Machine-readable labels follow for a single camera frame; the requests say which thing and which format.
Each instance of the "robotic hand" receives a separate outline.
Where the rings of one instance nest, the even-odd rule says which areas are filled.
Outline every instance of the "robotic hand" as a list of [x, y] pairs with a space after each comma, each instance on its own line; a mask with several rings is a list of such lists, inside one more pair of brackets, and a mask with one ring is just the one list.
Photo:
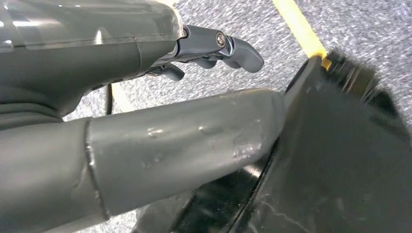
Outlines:
[[194, 189], [258, 160], [281, 130], [282, 95], [271, 90], [63, 122], [108, 83], [182, 79], [171, 62], [249, 72], [264, 62], [152, 0], [0, 8], [0, 232], [72, 232]]

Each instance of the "black plastic part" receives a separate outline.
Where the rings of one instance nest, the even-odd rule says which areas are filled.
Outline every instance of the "black plastic part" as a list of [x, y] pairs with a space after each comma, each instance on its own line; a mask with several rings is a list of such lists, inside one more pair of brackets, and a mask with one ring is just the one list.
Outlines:
[[169, 233], [177, 216], [192, 198], [192, 191], [156, 201], [137, 211], [136, 225], [130, 233]]
[[185, 76], [185, 73], [173, 64], [165, 64], [163, 67], [163, 75], [173, 81], [180, 81]]
[[303, 65], [299, 68], [298, 72], [295, 74], [295, 76], [293, 77], [291, 82], [286, 87], [285, 93], [287, 93], [293, 87], [293, 85], [296, 83], [296, 81], [300, 78], [300, 76], [302, 75], [302, 73], [305, 70], [306, 66], [308, 65], [308, 62], [309, 62], [309, 60], [305, 61], [305, 63], [303, 63]]
[[268, 153], [283, 97], [251, 89], [101, 117], [89, 156], [101, 196], [118, 215], [220, 178]]
[[193, 60], [193, 62], [203, 69], [212, 69], [217, 63], [217, 61], [211, 61], [205, 58], [196, 58]]
[[343, 92], [355, 94], [364, 101], [374, 96], [378, 80], [373, 69], [354, 63], [336, 51], [328, 54], [326, 59], [332, 62], [327, 71], [328, 79], [341, 87]]
[[233, 69], [240, 69], [240, 68], [242, 68], [242, 66], [239, 65], [239, 63], [237, 63], [237, 62], [225, 61], [225, 63], [226, 63], [227, 66], [229, 66], [230, 68], [233, 68]]
[[273, 162], [230, 233], [410, 232], [405, 125], [326, 77], [312, 58], [289, 90]]
[[85, 127], [82, 119], [0, 131], [0, 232], [71, 233], [106, 220]]
[[173, 233], [209, 233], [230, 230], [253, 191], [270, 160], [269, 154], [256, 163], [213, 182], [202, 185], [174, 226]]
[[394, 101], [392, 100], [392, 97], [386, 91], [376, 91], [376, 94], [372, 98], [370, 98], [368, 104], [375, 106], [376, 108], [380, 108], [381, 110], [385, 111], [395, 118], [400, 117], [399, 112], [395, 107]]

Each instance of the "gray carpet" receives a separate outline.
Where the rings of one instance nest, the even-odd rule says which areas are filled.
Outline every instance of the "gray carpet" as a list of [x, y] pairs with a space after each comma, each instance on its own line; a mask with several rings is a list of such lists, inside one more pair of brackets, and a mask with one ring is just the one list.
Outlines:
[[[406, 0], [297, 0], [328, 50], [345, 54], [378, 69], [382, 85], [390, 88], [409, 128], [412, 127], [412, 3]], [[265, 67], [249, 74], [219, 63], [204, 70], [177, 64], [185, 78], [142, 77], [122, 83], [136, 109], [211, 96], [230, 90], [268, 87], [284, 90], [306, 60], [271, 0], [181, 0], [176, 6], [185, 24], [223, 30], [244, 39], [262, 54]], [[67, 120], [102, 116], [104, 91], [84, 97]], [[113, 218], [82, 233], [127, 233], [136, 213]]]

